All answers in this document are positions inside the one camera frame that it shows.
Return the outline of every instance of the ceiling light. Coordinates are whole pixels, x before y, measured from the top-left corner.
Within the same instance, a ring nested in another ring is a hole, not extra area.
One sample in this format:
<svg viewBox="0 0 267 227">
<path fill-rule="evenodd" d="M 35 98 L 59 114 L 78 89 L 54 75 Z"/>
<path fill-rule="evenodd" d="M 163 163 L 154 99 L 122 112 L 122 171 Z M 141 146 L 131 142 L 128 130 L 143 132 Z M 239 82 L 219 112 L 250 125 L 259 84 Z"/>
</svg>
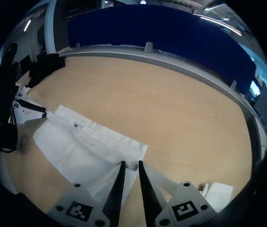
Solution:
<svg viewBox="0 0 267 227">
<path fill-rule="evenodd" d="M 208 21 L 211 21 L 213 23 L 217 23 L 218 25 L 222 25 L 223 27 L 228 28 L 229 30 L 233 31 L 234 33 L 238 34 L 239 36 L 242 36 L 242 33 L 239 30 L 235 29 L 234 27 L 231 27 L 229 24 L 226 24 L 224 22 L 221 22 L 219 20 L 204 16 L 204 15 L 199 15 L 199 14 L 195 14 L 195 13 L 193 15 L 199 16 L 201 19 L 208 20 Z"/>
<path fill-rule="evenodd" d="M 204 19 L 204 20 L 208 20 L 208 21 L 211 21 L 213 23 L 217 23 L 218 25 L 222 25 L 224 26 L 225 28 L 228 28 L 229 30 L 233 31 L 234 33 L 238 34 L 239 36 L 242 36 L 242 34 L 240 32 L 238 32 L 236 29 L 230 27 L 230 26 L 226 26 L 224 23 L 221 23 L 219 21 L 216 21 L 216 20 L 213 20 L 213 19 L 209 19 L 209 18 L 206 18 L 206 17 L 201 17 L 201 19 Z"/>
<path fill-rule="evenodd" d="M 26 26 L 25 26 L 25 28 L 24 28 L 24 31 L 27 30 L 27 27 L 29 26 L 29 24 L 31 23 L 31 21 L 32 21 L 32 20 L 29 20 L 29 21 L 27 22 L 27 24 L 26 24 Z"/>
</svg>

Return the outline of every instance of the white cloth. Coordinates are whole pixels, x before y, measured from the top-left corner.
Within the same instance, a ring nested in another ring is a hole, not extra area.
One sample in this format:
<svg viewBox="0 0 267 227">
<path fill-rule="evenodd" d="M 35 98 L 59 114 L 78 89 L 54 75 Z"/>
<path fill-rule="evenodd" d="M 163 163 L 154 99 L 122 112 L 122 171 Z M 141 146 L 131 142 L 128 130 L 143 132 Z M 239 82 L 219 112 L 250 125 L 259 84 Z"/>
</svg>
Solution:
<svg viewBox="0 0 267 227">
<path fill-rule="evenodd" d="M 126 161 L 122 202 L 137 177 L 137 165 L 147 145 L 99 125 L 78 113 L 59 106 L 47 112 L 47 121 L 34 140 L 46 158 L 70 182 L 90 186 L 121 161 Z"/>
<path fill-rule="evenodd" d="M 202 195 L 216 212 L 221 212 L 230 203 L 232 191 L 231 185 L 213 182 L 205 185 Z"/>
</svg>

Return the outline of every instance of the wooden tabletop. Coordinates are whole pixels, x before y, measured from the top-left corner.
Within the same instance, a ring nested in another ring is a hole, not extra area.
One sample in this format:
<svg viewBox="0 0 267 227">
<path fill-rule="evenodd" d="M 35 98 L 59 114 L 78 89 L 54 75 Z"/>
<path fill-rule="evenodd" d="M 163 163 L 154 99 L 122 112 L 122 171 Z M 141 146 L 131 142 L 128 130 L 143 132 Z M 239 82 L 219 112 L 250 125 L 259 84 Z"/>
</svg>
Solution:
<svg viewBox="0 0 267 227">
<path fill-rule="evenodd" d="M 250 178 L 251 146 L 240 107 L 181 73 L 127 59 L 69 57 L 30 96 L 50 111 L 61 104 L 147 144 L 144 162 L 175 182 L 225 183 L 234 186 L 234 197 Z M 19 129 L 21 148 L 6 159 L 16 190 L 46 213 L 70 183 L 32 139 L 42 121 Z M 119 226 L 145 226 L 139 178 Z"/>
</svg>

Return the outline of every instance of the white pillar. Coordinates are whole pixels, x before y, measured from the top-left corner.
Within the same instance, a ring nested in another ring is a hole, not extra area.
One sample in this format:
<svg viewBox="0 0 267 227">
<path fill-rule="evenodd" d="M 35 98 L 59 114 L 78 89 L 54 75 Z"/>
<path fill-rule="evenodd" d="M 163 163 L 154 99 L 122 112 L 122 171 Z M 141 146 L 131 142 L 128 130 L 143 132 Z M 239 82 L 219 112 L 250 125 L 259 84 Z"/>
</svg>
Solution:
<svg viewBox="0 0 267 227">
<path fill-rule="evenodd" d="M 51 54 L 56 52 L 54 41 L 54 12 L 57 0 L 51 0 L 47 6 L 44 21 L 44 38 L 46 53 Z"/>
</svg>

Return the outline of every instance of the blue wall panel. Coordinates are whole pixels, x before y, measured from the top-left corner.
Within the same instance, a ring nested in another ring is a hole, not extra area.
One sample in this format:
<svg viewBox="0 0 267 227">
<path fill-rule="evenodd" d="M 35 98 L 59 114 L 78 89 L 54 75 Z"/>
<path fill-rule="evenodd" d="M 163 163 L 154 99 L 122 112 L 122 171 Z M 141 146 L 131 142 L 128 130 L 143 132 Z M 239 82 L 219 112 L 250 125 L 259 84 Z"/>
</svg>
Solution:
<svg viewBox="0 0 267 227">
<path fill-rule="evenodd" d="M 229 35 L 211 22 L 177 9 L 127 5 L 82 14 L 68 23 L 71 47 L 112 44 L 145 46 L 198 62 L 237 81 L 246 94 L 254 78 L 255 64 Z"/>
</svg>

